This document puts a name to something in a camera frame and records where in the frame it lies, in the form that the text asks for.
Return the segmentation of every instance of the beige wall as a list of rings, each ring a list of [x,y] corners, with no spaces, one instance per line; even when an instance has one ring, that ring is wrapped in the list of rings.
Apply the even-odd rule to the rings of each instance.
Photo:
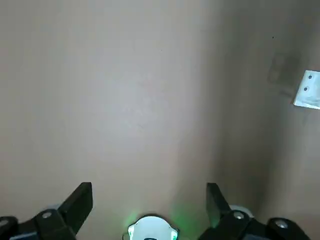
[[[320,70],[317,2],[1,0],[0,215],[91,181],[79,239],[150,212],[196,239],[216,181],[319,237],[320,112],[290,104]]]

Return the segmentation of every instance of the metal bolt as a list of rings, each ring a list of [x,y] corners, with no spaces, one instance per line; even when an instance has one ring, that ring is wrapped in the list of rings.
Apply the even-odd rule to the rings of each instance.
[[[8,221],[7,219],[2,219],[2,220],[0,221],[0,227],[6,225],[6,224],[8,224],[8,223],[9,223],[9,221]]]
[[[45,212],[44,214],[42,214],[42,217],[44,218],[44,219],[47,219],[47,218],[49,218],[51,216],[51,212],[49,212],[49,211],[47,211],[47,212]]]
[[[244,218],[245,218],[245,216],[244,216],[241,212],[239,212],[239,211],[234,212],[233,216],[234,216],[236,219],[244,219]]]
[[[281,219],[276,220],[275,224],[281,229],[287,229],[288,228],[288,224],[285,221],[281,220]]]

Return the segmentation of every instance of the green led light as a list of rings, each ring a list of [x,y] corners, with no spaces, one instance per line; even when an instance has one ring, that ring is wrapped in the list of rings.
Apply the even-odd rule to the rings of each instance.
[[[178,237],[178,233],[176,231],[172,231],[171,232],[171,239],[172,240],[177,240],[177,237]]]
[[[134,232],[135,232],[135,226],[132,225],[128,228],[128,233],[129,233],[129,236],[130,236],[130,240],[132,239],[132,237],[134,236]]]

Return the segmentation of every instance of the screw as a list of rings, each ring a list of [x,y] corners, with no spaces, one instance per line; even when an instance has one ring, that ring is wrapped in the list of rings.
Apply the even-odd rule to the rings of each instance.
[[[234,212],[233,216],[234,216],[236,219],[243,219],[243,218],[245,218],[245,216],[244,216],[241,212],[239,212],[239,211]]]
[[[281,219],[276,220],[275,224],[281,229],[287,229],[288,228],[288,224],[285,221],[281,220]]]
[[[0,221],[0,227],[6,225],[7,223],[9,223],[9,221],[8,221],[7,219],[2,219],[2,220]]]
[[[44,219],[47,219],[47,218],[49,218],[51,216],[51,212],[49,212],[49,211],[47,211],[47,212],[45,212],[44,214],[42,214],[42,217],[44,218]]]

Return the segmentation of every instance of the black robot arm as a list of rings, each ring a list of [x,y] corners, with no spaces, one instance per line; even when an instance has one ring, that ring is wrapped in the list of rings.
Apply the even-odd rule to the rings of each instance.
[[[215,183],[206,187],[210,227],[199,240],[310,240],[293,221],[281,217],[258,222],[243,211],[232,210]]]
[[[92,184],[83,182],[57,209],[23,223],[14,216],[0,217],[0,240],[75,240],[92,208]]]

